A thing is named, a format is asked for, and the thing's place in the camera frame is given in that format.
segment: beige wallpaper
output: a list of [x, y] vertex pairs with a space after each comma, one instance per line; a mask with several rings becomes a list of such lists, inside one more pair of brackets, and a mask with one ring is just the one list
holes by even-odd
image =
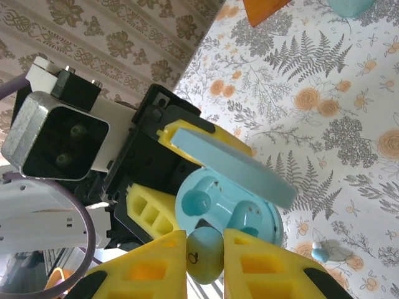
[[[101, 81], [105, 98], [137, 104], [153, 82], [176, 85], [221, 2], [0, 0], [0, 84], [40, 55]], [[0, 146], [14, 97], [0, 103]]]

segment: light blue object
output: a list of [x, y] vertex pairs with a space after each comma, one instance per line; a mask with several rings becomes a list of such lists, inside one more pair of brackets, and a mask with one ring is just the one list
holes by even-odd
[[187, 272], [207, 285], [219, 278], [224, 267], [223, 236], [211, 227], [200, 227], [187, 238]]
[[341, 17], [357, 17], [371, 7], [374, 0], [327, 0]]
[[321, 249], [321, 248], [315, 248], [312, 250], [312, 257], [315, 260], [318, 260], [319, 262], [322, 263], [327, 263], [329, 260], [330, 255], [328, 254], [327, 251]]
[[211, 136], [180, 128], [171, 143], [205, 168], [191, 173], [176, 196], [176, 220], [188, 234], [201, 226], [220, 233], [241, 230], [282, 244], [282, 220], [274, 204], [290, 208], [296, 191], [273, 170]]

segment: orange object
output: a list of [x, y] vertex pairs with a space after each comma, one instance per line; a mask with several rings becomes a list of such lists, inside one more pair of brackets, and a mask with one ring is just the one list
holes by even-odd
[[252, 27], [259, 25], [290, 0], [244, 0], [249, 23]]
[[47, 281], [47, 285], [44, 287], [45, 290], [48, 288], [52, 288], [56, 285], [60, 280], [64, 281], [68, 279], [74, 272], [70, 270], [64, 270], [61, 268], [55, 268], [51, 273], [49, 280]]

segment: light blue lid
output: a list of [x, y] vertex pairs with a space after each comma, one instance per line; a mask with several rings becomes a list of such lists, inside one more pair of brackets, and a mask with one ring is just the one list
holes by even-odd
[[211, 136], [180, 128], [171, 143], [249, 193], [284, 209], [294, 202], [296, 190], [273, 170]]

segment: floral tablecloth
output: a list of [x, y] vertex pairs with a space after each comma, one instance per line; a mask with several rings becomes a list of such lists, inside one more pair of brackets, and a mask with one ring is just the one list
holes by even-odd
[[255, 29], [228, 0], [176, 88], [297, 188], [284, 247], [321, 242], [354, 298], [399, 298], [398, 26], [398, 0], [292, 1]]

